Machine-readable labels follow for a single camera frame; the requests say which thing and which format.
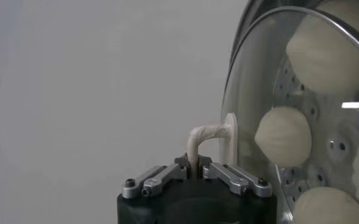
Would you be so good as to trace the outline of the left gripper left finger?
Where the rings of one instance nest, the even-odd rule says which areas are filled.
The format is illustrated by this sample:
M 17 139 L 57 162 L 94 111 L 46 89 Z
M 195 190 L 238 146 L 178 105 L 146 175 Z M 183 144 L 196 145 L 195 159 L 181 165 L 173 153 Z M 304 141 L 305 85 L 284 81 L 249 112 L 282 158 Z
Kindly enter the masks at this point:
M 134 199 L 139 196 L 151 198 L 160 195 L 172 180 L 188 178 L 187 155 L 175 158 L 169 166 L 154 166 L 136 178 L 128 178 L 121 191 L 122 198 Z

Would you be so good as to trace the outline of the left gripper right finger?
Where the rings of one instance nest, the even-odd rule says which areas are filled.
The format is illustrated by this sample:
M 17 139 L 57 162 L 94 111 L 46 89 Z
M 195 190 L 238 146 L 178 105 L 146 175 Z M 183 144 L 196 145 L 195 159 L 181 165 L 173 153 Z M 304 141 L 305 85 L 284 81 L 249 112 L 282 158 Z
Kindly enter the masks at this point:
M 258 197 L 272 196 L 272 186 L 268 181 L 236 165 L 214 163 L 209 157 L 199 156 L 199 168 L 202 178 L 221 180 L 233 194 L 244 195 L 251 191 Z

